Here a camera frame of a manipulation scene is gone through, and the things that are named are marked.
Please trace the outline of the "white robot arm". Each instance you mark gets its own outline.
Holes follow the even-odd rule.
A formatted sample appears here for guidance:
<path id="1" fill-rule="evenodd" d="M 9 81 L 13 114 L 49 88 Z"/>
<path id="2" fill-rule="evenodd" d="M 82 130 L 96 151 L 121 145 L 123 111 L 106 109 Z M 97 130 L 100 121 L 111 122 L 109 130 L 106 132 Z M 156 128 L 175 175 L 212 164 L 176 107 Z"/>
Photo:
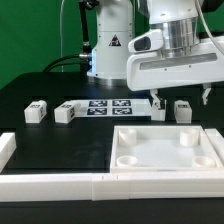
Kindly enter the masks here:
<path id="1" fill-rule="evenodd" d="M 203 15 L 224 0 L 79 0 L 97 17 L 97 44 L 83 57 L 87 78 L 148 90 L 156 107 L 162 88 L 224 81 L 224 34 L 198 33 Z"/>

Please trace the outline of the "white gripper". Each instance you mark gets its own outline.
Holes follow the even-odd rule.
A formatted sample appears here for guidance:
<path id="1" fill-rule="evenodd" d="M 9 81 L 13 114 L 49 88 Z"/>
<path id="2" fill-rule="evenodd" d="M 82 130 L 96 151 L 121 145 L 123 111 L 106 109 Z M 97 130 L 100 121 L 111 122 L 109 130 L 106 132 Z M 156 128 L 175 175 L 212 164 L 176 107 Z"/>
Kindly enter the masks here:
<path id="1" fill-rule="evenodd" d="M 188 56 L 163 58 L 156 53 L 134 54 L 127 61 L 127 85 L 132 91 L 150 90 L 153 105 L 161 107 L 161 88 L 203 85 L 203 104 L 213 82 L 224 81 L 224 55 L 209 39 L 191 49 Z"/>

